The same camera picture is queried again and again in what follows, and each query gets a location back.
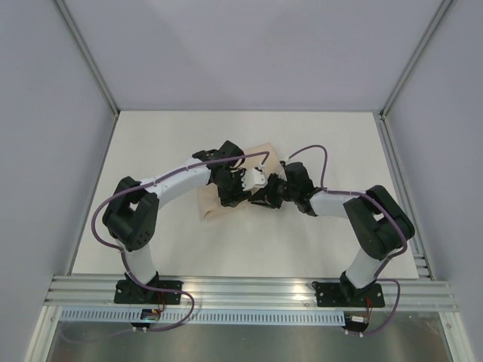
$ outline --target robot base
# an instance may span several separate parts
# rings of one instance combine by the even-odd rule
[[[383,308],[386,306],[384,302],[383,288],[380,284],[370,284],[357,296],[347,299],[341,289],[340,283],[319,283],[312,282],[315,289],[315,297],[317,298],[317,306],[330,308],[366,308],[368,306],[367,298],[372,302],[373,308]]]
[[[118,281],[115,285],[115,304],[160,304],[162,296],[160,293],[144,289],[134,283],[127,275],[126,280]],[[160,281],[159,275],[147,284],[150,287],[162,289],[181,290],[182,281]],[[179,293],[165,293],[164,300],[166,305],[179,305],[181,295]]]

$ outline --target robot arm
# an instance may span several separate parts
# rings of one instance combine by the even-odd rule
[[[300,212],[310,216],[348,218],[361,249],[351,266],[342,273],[340,289],[348,300],[358,296],[375,282],[377,273],[387,264],[387,258],[402,247],[397,231],[386,217],[375,219],[381,212],[367,198],[314,187],[301,162],[282,166],[285,177],[270,175],[267,186],[256,192],[249,201],[269,208],[280,208],[283,201],[291,201]],[[414,236],[411,221],[384,187],[374,186],[365,194],[388,212],[406,240]]]
[[[126,262],[141,283],[147,284],[157,276],[148,243],[155,233],[159,209],[185,192],[209,183],[217,185],[223,206],[235,207],[251,196],[250,189],[266,185],[263,172],[257,168],[247,170],[240,167],[243,162],[238,167],[235,167],[237,161],[189,167],[203,161],[243,155],[239,147],[226,141],[218,150],[195,153],[182,165],[186,171],[165,173],[139,181],[129,176],[121,180],[115,193],[153,183],[153,186],[111,201],[103,215],[104,225],[118,245],[125,249]]]

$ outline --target metal frame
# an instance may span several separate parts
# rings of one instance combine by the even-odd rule
[[[387,99],[386,103],[384,103],[384,107],[381,110],[381,116],[383,119],[391,111],[392,105],[394,105],[395,101],[399,97],[399,94],[402,92],[405,85],[408,83],[409,78],[411,77],[411,74],[416,68],[416,65],[420,61],[421,57],[425,53],[431,41],[434,39],[435,34],[439,30],[440,26],[443,24],[443,21],[446,19],[446,17],[448,17],[455,3],[456,3],[456,0],[441,1],[441,4],[439,5],[438,10],[435,12],[431,21],[426,27],[426,30],[423,33],[423,36],[421,37],[420,41],[418,42],[416,49],[414,49],[411,57],[409,58],[408,63],[406,64],[406,67],[402,71],[402,74],[399,76],[399,79],[396,82],[395,87],[392,89],[391,94],[389,95],[389,98]]]
[[[63,19],[63,22],[66,24],[69,34],[72,36],[82,58],[85,60],[87,67],[117,120],[120,111],[65,1],[52,0],[52,2],[60,17]],[[412,206],[411,193],[405,182],[404,173],[401,169],[387,122],[387,116],[392,106],[408,83],[415,66],[423,56],[455,2],[456,0],[441,0],[438,10],[427,26],[426,31],[412,53],[383,109],[379,113],[374,113],[374,120],[377,124],[397,197],[405,212],[415,222],[417,229],[417,233],[411,242],[411,249],[413,250],[420,279],[416,281],[401,281],[402,292],[398,310],[438,311],[453,359],[456,361],[472,361],[475,358],[472,355],[450,285],[446,281],[434,281],[432,277],[430,260],[427,258],[427,249],[425,248],[424,238],[420,232],[421,225],[418,221],[416,211]],[[103,156],[100,171],[102,170],[106,154]],[[79,234],[82,233],[84,225],[85,222],[83,222]],[[68,275],[72,271],[76,251],[77,249],[72,255]],[[131,311],[139,309],[139,306],[133,307],[113,304],[112,296],[115,292],[115,283],[122,278],[122,275],[73,275],[54,277],[25,360],[29,362],[45,360],[54,337],[57,322],[63,315],[63,307],[69,308],[75,306],[83,309],[91,308],[92,310],[98,311]],[[196,311],[199,315],[203,313],[212,315],[215,312],[216,314],[235,313],[238,315],[243,312],[248,317],[250,315],[266,315],[267,313],[276,313],[277,315],[281,314],[283,316],[299,312],[311,315],[316,312],[340,313],[341,311],[358,310],[357,308],[319,308],[316,306],[314,290],[311,287],[311,283],[312,281],[329,280],[317,278],[200,277],[176,277],[176,279],[181,280],[184,283],[183,289],[195,297],[197,302]],[[383,292],[386,296],[387,308],[391,308],[393,306],[396,288],[394,285],[384,284]],[[174,311],[181,312],[186,308],[188,303],[189,300],[183,298],[180,306],[170,306],[170,308],[173,308]],[[116,321],[118,318],[112,316],[119,316],[120,314],[115,313],[110,315],[111,319],[107,317],[107,320]],[[205,321],[202,317],[199,317],[199,322],[204,323]]]
[[[57,276],[47,293],[47,306],[126,307],[114,304],[115,284],[123,275]],[[315,301],[313,281],[320,278],[224,278],[171,277],[183,282],[183,290],[191,293],[199,308],[287,310],[287,311],[361,311],[363,308],[319,308]],[[399,311],[457,311],[450,285],[446,281],[401,280]],[[397,293],[392,283],[383,284],[387,308],[393,306]],[[183,297],[184,309],[189,300]]]
[[[117,120],[120,112],[119,107],[117,107],[117,105],[115,104],[114,98],[112,97],[112,94],[107,87],[107,83],[106,81],[104,81],[104,78],[100,73],[99,68],[97,68],[97,64],[94,61],[94,58],[92,57],[84,38],[82,37],[81,31],[75,23],[74,17],[70,12],[69,7],[64,0],[52,0],[52,3],[54,4],[57,12],[59,13],[60,18],[66,25],[67,31],[72,37],[75,46],[78,48],[82,59],[85,61],[85,64],[91,72],[92,76],[94,77],[94,80],[96,81],[101,94],[103,95],[107,104],[109,104],[111,112]]]

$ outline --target white cable tray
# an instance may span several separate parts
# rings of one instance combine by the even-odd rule
[[[142,308],[63,307],[59,321],[64,322],[142,322]],[[173,323],[185,311],[164,311],[158,323]],[[344,326],[342,311],[252,311],[196,309],[189,318],[194,324],[255,324],[278,326]]]

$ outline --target brown paper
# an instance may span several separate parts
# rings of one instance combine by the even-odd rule
[[[265,162],[265,168],[263,169],[265,177],[268,179],[271,173],[281,173],[282,167],[280,165],[280,162],[278,161],[277,154],[275,153],[275,150],[272,147],[271,143],[265,143],[251,149],[246,149],[244,150],[244,153],[248,155],[251,153],[262,151],[270,152],[270,155]],[[243,167],[247,169],[256,167],[260,163],[260,161],[261,157],[246,158]],[[214,216],[231,213],[234,210],[239,210],[240,208],[247,207],[248,205],[250,204],[247,201],[243,201],[238,204],[237,207],[221,206],[220,198],[218,198],[218,189],[216,185],[210,184],[198,188],[198,209],[200,217],[202,219],[209,219]]]

